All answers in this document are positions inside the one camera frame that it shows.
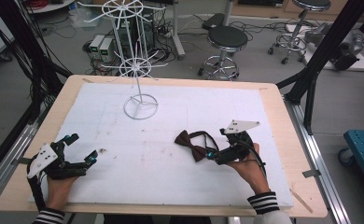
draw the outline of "black stool cushion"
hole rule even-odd
[[[327,7],[330,5],[330,0],[294,0],[294,2],[310,7]]]
[[[208,32],[208,39],[225,48],[240,48],[248,42],[246,34],[231,26],[216,26]]]

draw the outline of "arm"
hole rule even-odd
[[[254,147],[259,153],[259,145],[254,143]],[[242,161],[233,161],[228,165],[236,170],[255,192],[255,196],[248,198],[257,212],[255,224],[291,223],[287,213],[280,211],[276,194],[270,190],[269,183],[252,154]]]
[[[39,212],[34,224],[63,224],[65,213],[62,210],[68,202],[69,192],[77,177],[53,180],[48,177],[49,198],[47,207]]]

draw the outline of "striped cuff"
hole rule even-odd
[[[37,215],[34,223],[63,224],[65,213],[51,208],[44,208]]]
[[[280,210],[275,192],[261,193],[248,198],[258,215]]]

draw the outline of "hand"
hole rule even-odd
[[[259,144],[254,143],[255,151],[259,154]],[[252,153],[249,153],[242,161],[232,161],[228,165],[251,186],[255,194],[270,192],[266,177],[261,171],[258,162]]]
[[[68,202],[69,191],[71,191],[75,180],[77,180],[77,177],[61,180],[53,180],[48,177],[49,197],[47,208],[62,211]]]

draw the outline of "sleeve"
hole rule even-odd
[[[257,215],[254,224],[290,224],[290,218],[278,207],[275,192],[258,194],[248,198]]]
[[[54,210],[51,208],[44,208],[37,215],[36,220],[33,224],[63,224],[63,217],[65,213],[62,211]]]

